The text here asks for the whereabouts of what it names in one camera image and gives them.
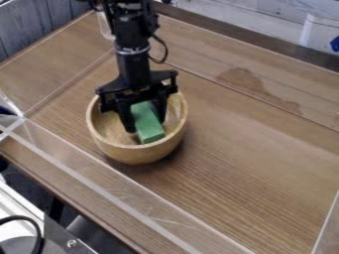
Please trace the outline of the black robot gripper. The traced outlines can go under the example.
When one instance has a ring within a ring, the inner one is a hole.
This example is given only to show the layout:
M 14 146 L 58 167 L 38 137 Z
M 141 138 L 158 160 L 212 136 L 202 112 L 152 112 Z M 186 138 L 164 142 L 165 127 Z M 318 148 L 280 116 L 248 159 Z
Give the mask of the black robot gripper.
M 117 77 L 94 90 L 101 112 L 117 113 L 126 133 L 134 133 L 130 106 L 150 101 L 160 122 L 165 120 L 168 97 L 177 92 L 173 69 L 152 70 L 148 48 L 138 52 L 114 52 Z

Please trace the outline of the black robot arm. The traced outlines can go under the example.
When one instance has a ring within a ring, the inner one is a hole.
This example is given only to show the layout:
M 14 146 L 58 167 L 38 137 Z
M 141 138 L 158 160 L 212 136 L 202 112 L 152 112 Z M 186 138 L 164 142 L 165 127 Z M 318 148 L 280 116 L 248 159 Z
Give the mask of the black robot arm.
M 100 0 L 100 11 L 114 37 L 117 77 L 94 94 L 100 111 L 113 111 L 124 130 L 134 133 L 132 105 L 149 101 L 158 121 L 164 122 L 168 98 L 178 91 L 178 72 L 152 70 L 149 66 L 150 61 L 162 64 L 168 57 L 166 45 L 156 36 L 158 15 L 152 0 Z

